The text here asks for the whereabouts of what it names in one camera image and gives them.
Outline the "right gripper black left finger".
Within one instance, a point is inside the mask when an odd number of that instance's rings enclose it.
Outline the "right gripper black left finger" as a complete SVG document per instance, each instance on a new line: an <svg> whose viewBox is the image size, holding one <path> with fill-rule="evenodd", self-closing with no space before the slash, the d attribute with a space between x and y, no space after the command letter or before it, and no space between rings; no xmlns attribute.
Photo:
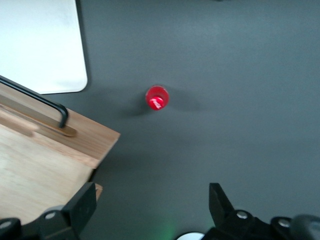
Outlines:
<svg viewBox="0 0 320 240"><path fill-rule="evenodd" d="M41 240L78 240L97 207L96 185L85 183L62 209L45 212L38 219Z"/></svg>

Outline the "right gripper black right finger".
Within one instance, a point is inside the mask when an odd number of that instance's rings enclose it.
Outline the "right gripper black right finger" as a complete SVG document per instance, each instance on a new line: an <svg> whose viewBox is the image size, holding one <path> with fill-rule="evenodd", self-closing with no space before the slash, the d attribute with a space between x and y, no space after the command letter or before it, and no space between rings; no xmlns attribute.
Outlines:
<svg viewBox="0 0 320 240"><path fill-rule="evenodd" d="M270 240L270 225L245 210L236 210L219 183L209 184L209 211L214 223L205 240Z"/></svg>

